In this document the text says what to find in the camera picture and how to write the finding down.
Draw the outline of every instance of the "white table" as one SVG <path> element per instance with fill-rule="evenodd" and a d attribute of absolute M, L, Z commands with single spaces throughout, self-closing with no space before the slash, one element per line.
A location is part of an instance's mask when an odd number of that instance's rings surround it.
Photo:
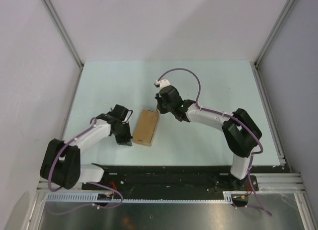
<path fill-rule="evenodd" d="M 68 120 L 65 140 L 89 125 L 91 117 L 107 113 L 115 104 L 133 109 L 132 134 L 143 108 L 155 110 L 155 79 L 172 68 L 188 68 L 201 80 L 200 104 L 216 110 L 245 109 L 263 133 L 264 153 L 254 165 L 279 165 L 249 61 L 88 62 L 85 64 Z M 198 84 L 185 71 L 167 78 L 183 99 L 195 99 Z M 208 126 L 179 122 L 170 113 L 160 116 L 151 147 L 119 146 L 105 138 L 82 156 L 82 163 L 105 165 L 231 165 L 233 154 L 222 132 Z"/>

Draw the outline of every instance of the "cardboard box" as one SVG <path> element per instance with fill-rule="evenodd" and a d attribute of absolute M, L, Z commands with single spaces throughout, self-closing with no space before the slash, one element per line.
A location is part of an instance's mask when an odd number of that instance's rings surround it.
<path fill-rule="evenodd" d="M 134 133 L 133 142 L 151 147 L 155 137 L 158 121 L 158 112 L 143 109 Z"/>

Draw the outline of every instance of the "wall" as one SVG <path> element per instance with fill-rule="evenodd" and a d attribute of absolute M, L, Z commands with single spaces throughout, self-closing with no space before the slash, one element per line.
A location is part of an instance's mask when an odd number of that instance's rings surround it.
<path fill-rule="evenodd" d="M 79 70 L 40 0 L 0 0 L 0 24 L 0 229 L 17 230 Z"/>
<path fill-rule="evenodd" d="M 255 61 L 286 0 L 52 0 L 83 61 Z"/>
<path fill-rule="evenodd" d="M 318 215 L 318 0 L 299 0 L 260 70 L 288 160 Z"/>

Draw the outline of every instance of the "gray floor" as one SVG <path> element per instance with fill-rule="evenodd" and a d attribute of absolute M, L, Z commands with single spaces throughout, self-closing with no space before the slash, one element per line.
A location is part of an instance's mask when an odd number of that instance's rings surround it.
<path fill-rule="evenodd" d="M 273 217 L 228 204 L 123 204 L 112 210 L 84 207 L 63 216 L 46 211 L 41 230 L 303 230 L 294 195 L 261 196 Z M 82 203 L 47 203 L 62 212 Z"/>

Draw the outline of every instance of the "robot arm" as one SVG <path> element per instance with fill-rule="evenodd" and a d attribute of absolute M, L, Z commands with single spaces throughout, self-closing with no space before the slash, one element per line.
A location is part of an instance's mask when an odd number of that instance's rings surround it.
<path fill-rule="evenodd" d="M 202 123 L 224 133 L 229 148 L 234 153 L 231 175 L 239 180 L 244 179 L 251 151 L 257 146 L 253 137 L 244 128 L 239 129 L 238 124 L 231 118 L 201 110 L 193 100 L 183 100 L 168 80 L 156 81 L 155 85 L 160 88 L 156 100 L 157 109 L 161 114 L 171 112 L 179 121 Z M 258 139 L 261 138 L 261 131 L 245 110 L 239 108 L 232 115 L 246 124 Z"/>
<path fill-rule="evenodd" d="M 107 114 L 98 115 L 93 126 L 72 138 L 73 141 L 68 142 L 68 145 L 64 141 L 51 140 L 40 170 L 41 177 L 48 179 L 54 159 L 60 150 L 65 148 L 60 155 L 64 159 L 59 158 L 55 165 L 52 182 L 66 189 L 71 189 L 77 183 L 99 182 L 104 170 L 94 164 L 81 164 L 80 157 L 95 143 L 112 134 L 117 144 L 131 146 L 132 136 L 128 123 L 131 114 L 132 110 L 116 105 Z"/>

